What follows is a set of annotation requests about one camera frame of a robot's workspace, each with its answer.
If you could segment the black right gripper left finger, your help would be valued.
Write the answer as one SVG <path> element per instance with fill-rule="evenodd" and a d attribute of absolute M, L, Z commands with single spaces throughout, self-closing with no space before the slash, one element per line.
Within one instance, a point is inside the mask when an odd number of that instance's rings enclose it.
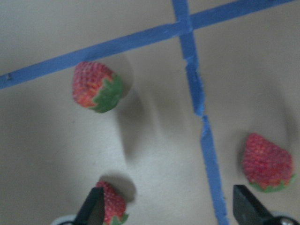
<path fill-rule="evenodd" d="M 102 187 L 94 187 L 89 192 L 79 212 L 75 225 L 102 225 L 105 217 L 104 190 Z"/>

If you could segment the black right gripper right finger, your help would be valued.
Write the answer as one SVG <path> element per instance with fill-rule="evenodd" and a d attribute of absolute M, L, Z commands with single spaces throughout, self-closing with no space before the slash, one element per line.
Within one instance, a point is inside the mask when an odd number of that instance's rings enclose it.
<path fill-rule="evenodd" d="M 274 216 L 245 185 L 233 186 L 233 215 L 239 225 L 298 225 L 288 216 Z"/>

